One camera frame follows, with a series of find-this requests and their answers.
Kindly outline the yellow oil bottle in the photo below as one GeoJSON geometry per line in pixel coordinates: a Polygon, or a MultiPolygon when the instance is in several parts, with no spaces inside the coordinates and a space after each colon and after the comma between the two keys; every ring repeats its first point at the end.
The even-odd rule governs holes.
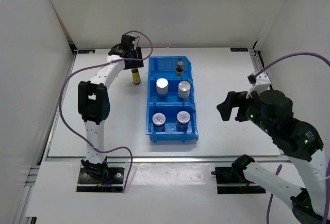
{"type": "Polygon", "coordinates": [[[176,76],[182,77],[183,71],[184,71],[184,63],[182,61],[178,61],[176,67],[176,76]]]}
{"type": "Polygon", "coordinates": [[[141,83],[141,78],[140,78],[139,70],[137,68],[132,69],[131,74],[132,74],[133,83],[135,85],[140,84],[141,83]]]}

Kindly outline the silver-lid shaker blue label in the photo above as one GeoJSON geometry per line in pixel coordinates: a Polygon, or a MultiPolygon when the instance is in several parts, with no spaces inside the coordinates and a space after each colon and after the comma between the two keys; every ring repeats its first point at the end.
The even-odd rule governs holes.
{"type": "Polygon", "coordinates": [[[181,102],[186,102],[189,100],[191,90],[191,84],[188,81],[181,81],[178,84],[178,100],[181,102]]]}

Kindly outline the white-lid spice jar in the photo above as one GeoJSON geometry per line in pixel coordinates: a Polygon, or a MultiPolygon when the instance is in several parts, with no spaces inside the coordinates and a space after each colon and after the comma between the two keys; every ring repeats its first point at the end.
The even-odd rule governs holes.
{"type": "Polygon", "coordinates": [[[179,132],[186,132],[191,129],[191,116],[190,114],[182,110],[176,115],[176,129],[179,132]]]}
{"type": "Polygon", "coordinates": [[[163,113],[155,113],[152,116],[154,132],[164,132],[166,130],[166,117],[163,113]]]}

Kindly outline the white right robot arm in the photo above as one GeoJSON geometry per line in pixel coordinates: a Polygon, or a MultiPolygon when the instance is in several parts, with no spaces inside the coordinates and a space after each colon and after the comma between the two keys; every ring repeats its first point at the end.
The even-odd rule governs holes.
{"type": "Polygon", "coordinates": [[[232,164],[232,178],[250,181],[280,199],[300,223],[329,223],[329,163],[323,141],[314,126],[294,117],[293,102],[281,91],[229,92],[218,105],[223,120],[238,108],[236,121],[250,121],[269,135],[298,171],[304,187],[266,170],[242,155],[232,164]]]}

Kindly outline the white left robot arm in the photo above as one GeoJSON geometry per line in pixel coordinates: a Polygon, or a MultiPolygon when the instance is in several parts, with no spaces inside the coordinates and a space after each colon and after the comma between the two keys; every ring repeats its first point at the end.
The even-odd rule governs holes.
{"type": "Polygon", "coordinates": [[[121,42],[110,49],[104,66],[88,81],[78,84],[78,113],[84,122],[87,155],[82,166],[95,182],[109,181],[104,153],[104,124],[110,113],[108,89],[117,75],[127,69],[142,67],[141,48],[136,37],[123,34],[121,42]]]}

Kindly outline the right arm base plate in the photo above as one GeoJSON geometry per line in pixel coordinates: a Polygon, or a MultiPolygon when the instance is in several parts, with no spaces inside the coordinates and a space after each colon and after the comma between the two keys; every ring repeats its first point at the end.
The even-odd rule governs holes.
{"type": "Polygon", "coordinates": [[[266,191],[254,182],[242,178],[232,167],[216,167],[211,172],[216,177],[218,195],[265,194],[266,191]]]}

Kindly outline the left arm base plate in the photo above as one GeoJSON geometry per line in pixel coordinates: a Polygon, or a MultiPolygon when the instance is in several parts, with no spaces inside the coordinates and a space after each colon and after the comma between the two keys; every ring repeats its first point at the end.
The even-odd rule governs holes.
{"type": "Polygon", "coordinates": [[[121,193],[124,188],[125,167],[114,166],[103,170],[101,177],[92,175],[81,166],[76,191],[81,193],[121,193]]]}

